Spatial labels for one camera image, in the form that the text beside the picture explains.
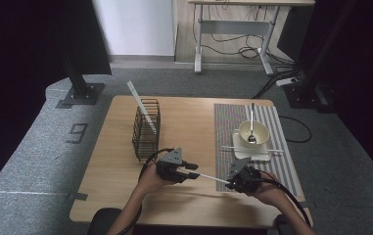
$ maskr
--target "wire basket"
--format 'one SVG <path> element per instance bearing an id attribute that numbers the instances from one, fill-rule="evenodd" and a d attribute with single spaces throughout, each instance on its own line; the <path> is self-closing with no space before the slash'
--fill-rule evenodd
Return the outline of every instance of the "wire basket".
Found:
<path id="1" fill-rule="evenodd" d="M 156 99 L 142 99 L 144 107 L 149 114 L 150 120 L 155 128 L 149 124 L 146 116 L 137 107 L 137 113 L 134 121 L 134 132 L 132 137 L 132 144 L 134 147 L 135 156 L 138 161 L 148 159 L 159 149 L 159 137 L 161 127 L 161 114 L 159 102 Z"/>

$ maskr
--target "floor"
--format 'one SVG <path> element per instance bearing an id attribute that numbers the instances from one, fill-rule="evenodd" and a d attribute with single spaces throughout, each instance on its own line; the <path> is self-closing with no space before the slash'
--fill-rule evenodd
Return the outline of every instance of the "floor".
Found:
<path id="1" fill-rule="evenodd" d="M 186 4 L 186 0 L 179 0 L 180 7 L 193 13 L 193 6 Z M 241 10 L 237 14 L 244 19 L 250 9 Z M 224 17 L 229 11 L 232 8 L 218 7 L 216 12 L 212 7 L 211 15 Z M 193 17 L 190 12 L 184 15 Z M 64 79 L 47 87 L 41 113 L 0 172 L 0 234 L 86 234 L 89 224 L 71 221 L 70 209 L 112 97 L 130 94 L 124 86 L 127 79 L 144 82 L 138 87 L 140 95 L 229 98 L 251 98 L 269 79 L 257 60 L 225 57 L 210 50 L 204 52 L 204 72 L 195 75 L 195 44 L 191 26 L 187 25 L 179 25 L 179 35 L 185 36 L 178 37 L 175 61 L 166 57 L 117 57 L 111 60 L 112 76 L 87 76 L 88 81 L 106 83 L 94 107 L 56 109 L 70 89 L 70 82 Z M 231 42 L 235 45 L 226 46 L 210 42 L 211 37 L 205 40 L 225 51 L 242 46 L 236 41 Z M 280 55 L 273 45 L 270 51 Z M 173 90 L 177 82 L 187 85 Z M 280 115 L 303 120 L 313 132 L 310 141 L 289 143 L 289 148 L 295 156 L 314 229 L 319 234 L 373 234 L 373 163 L 339 118 L 314 110 L 291 109 L 283 90 L 277 86 L 272 86 L 262 98 L 272 100 Z M 89 124 L 80 145 L 67 143 L 72 139 L 70 129 L 75 123 Z M 284 120 L 282 125 L 286 137 L 305 138 L 299 125 Z"/>

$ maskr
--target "gray striped mat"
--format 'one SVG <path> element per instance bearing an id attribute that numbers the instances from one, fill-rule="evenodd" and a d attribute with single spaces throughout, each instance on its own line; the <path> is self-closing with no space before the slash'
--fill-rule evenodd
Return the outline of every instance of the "gray striped mat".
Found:
<path id="1" fill-rule="evenodd" d="M 233 146 L 232 131 L 240 123 L 251 118 L 251 106 L 214 104 L 214 129 L 216 153 L 216 177 L 226 179 L 230 164 L 236 160 L 233 151 L 222 151 L 220 146 Z M 275 153 L 268 162 L 252 162 L 256 169 L 274 172 L 280 182 L 295 196 L 303 194 L 302 187 L 294 168 L 287 142 L 281 128 L 275 107 L 256 106 L 255 120 L 263 123 L 270 132 L 267 148 L 281 149 L 284 153 Z M 216 182 L 216 190 L 229 192 L 221 182 Z"/>

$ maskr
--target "standing desk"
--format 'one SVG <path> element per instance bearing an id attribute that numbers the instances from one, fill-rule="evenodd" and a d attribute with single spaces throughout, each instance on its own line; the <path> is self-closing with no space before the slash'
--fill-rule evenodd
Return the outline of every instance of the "standing desk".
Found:
<path id="1" fill-rule="evenodd" d="M 157 99 L 162 114 L 160 149 L 182 148 L 184 161 L 199 165 L 198 172 L 215 176 L 214 105 L 273 107 L 268 100 L 179 97 Z M 70 211 L 73 221 L 91 221 L 101 208 L 122 209 L 137 184 L 143 163 L 131 143 L 137 104 L 132 96 L 115 96 L 107 113 L 78 193 Z M 170 185 L 143 202 L 140 224 L 273 227 L 277 209 L 237 192 L 219 192 L 216 182 L 199 177 Z M 303 192 L 298 200 L 303 201 Z"/>
<path id="2" fill-rule="evenodd" d="M 314 0 L 188 0 L 189 3 L 200 6 L 198 45 L 195 51 L 195 73 L 202 71 L 202 33 L 214 34 L 248 34 L 264 35 L 261 48 L 258 48 L 259 58 L 267 75 L 274 72 L 269 64 L 266 51 L 274 30 L 280 6 L 313 6 Z M 204 20 L 204 5 L 236 5 L 236 6 L 275 6 L 270 22 L 240 22 L 240 21 L 214 21 Z"/>

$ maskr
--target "white bowl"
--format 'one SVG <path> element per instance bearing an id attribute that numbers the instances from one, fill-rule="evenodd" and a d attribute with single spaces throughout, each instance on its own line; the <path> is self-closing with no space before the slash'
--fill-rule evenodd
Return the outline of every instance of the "white bowl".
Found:
<path id="1" fill-rule="evenodd" d="M 256 137 L 256 144 L 248 142 L 248 137 L 251 135 L 251 121 L 246 120 L 239 125 L 239 135 L 247 146 L 262 145 L 269 138 L 269 131 L 264 124 L 254 120 L 253 122 L 253 135 Z"/>

